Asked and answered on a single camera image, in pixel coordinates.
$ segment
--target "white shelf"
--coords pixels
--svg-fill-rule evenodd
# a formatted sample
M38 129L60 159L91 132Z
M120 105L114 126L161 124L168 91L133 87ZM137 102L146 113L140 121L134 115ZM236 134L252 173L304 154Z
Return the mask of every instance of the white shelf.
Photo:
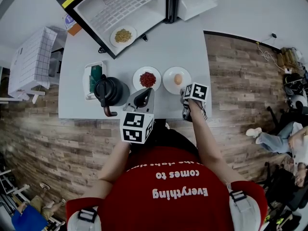
M100 34L152 0L115 0L94 16L90 23Z

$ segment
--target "sneaker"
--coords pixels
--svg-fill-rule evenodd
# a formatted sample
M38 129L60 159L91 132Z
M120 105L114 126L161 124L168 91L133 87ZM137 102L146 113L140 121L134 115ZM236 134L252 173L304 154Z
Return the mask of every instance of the sneaker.
M62 206L64 206L66 204L66 200L65 199L61 199L60 202L62 202Z
M261 132L262 132L262 128L255 128L255 129L250 128L246 131L246 135L256 138L260 135Z
M256 144L261 144L262 142L261 142L261 138L260 137L257 137L256 138Z
M46 185L45 183L40 183L39 186L44 189L46 188L47 190L50 190L50 186L49 185Z

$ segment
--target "metal rack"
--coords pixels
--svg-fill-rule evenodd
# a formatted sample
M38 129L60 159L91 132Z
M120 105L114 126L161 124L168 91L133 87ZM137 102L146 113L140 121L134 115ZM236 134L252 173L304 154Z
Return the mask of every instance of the metal rack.
M102 34L150 1L152 0L114 0L92 18L90 23Z

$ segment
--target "red t-shirt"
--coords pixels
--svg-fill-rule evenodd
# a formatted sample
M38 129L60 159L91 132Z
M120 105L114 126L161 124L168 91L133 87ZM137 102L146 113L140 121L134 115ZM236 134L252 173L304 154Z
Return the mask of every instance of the red t-shirt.
M263 222L267 212L263 189L248 181L233 182L231 187L256 200ZM67 219L94 206L103 231L233 230L225 184L196 156L177 148L147 148L131 155L127 171L106 199L68 201Z

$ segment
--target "egg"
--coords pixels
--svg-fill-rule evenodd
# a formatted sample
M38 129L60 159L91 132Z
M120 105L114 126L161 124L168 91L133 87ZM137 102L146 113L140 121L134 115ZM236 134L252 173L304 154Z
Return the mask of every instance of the egg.
M182 75L180 74L176 74L174 76L174 82L177 84L177 85L180 85L182 83Z

